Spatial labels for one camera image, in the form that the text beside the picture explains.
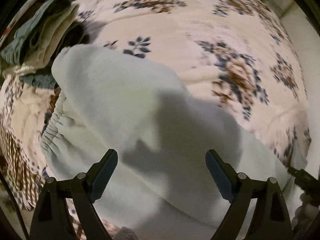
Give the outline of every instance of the floral bedsheet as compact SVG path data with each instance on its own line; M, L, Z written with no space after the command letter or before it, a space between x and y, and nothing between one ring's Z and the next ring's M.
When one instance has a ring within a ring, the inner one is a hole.
M91 43L172 68L286 166L306 158L307 92L292 43L259 0L77 0Z

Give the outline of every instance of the white wall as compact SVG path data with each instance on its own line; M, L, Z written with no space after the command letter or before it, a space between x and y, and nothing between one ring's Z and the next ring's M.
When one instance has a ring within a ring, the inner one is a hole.
M310 104L309 128L312 138L306 171L317 178L320 166L320 37L300 8L291 11L281 22L292 40L303 69ZM292 205L288 205L291 217L301 205L301 193L301 190L295 190Z

